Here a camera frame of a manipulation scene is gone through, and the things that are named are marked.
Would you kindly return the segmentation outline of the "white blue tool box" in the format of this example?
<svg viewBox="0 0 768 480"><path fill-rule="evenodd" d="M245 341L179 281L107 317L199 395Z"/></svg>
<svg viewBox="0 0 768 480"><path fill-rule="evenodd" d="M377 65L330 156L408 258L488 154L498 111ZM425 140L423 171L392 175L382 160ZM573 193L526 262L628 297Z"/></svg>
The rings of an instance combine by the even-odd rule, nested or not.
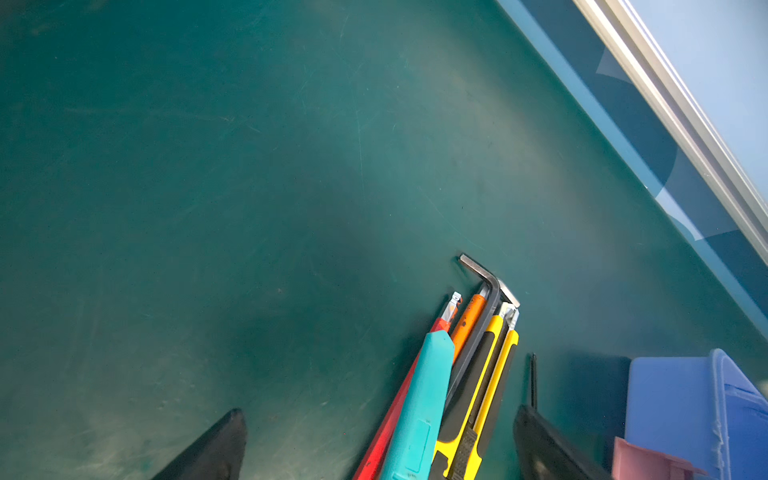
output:
<svg viewBox="0 0 768 480"><path fill-rule="evenodd" d="M633 360L625 426L616 479L767 476L767 400L721 349Z"/></svg>

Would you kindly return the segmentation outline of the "orange handled screwdriver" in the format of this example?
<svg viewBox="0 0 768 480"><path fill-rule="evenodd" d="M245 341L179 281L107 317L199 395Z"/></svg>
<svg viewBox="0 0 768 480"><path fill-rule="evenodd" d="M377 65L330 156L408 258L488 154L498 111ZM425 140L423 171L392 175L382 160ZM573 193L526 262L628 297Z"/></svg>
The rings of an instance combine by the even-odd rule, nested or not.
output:
<svg viewBox="0 0 768 480"><path fill-rule="evenodd" d="M472 296L468 306L465 308L461 318L453 329L451 334L451 339L454 344L453 362L456 362L458 359L472 333L472 330L486 305L489 292L489 286L484 284L480 290Z"/></svg>

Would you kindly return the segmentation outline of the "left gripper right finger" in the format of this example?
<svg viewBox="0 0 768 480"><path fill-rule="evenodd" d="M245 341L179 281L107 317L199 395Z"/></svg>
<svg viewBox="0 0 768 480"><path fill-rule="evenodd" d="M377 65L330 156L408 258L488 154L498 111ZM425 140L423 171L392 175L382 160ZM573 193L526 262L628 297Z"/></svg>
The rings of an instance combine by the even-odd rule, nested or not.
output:
<svg viewBox="0 0 768 480"><path fill-rule="evenodd" d="M522 479L612 479L532 406L519 407L514 440Z"/></svg>

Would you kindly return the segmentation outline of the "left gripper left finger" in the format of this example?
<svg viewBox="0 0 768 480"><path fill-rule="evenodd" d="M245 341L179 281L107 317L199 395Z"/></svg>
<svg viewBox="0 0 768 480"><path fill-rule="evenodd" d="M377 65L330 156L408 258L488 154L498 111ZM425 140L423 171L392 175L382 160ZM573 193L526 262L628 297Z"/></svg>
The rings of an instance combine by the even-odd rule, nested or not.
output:
<svg viewBox="0 0 768 480"><path fill-rule="evenodd" d="M245 415L232 409L152 480L237 480L248 438Z"/></svg>

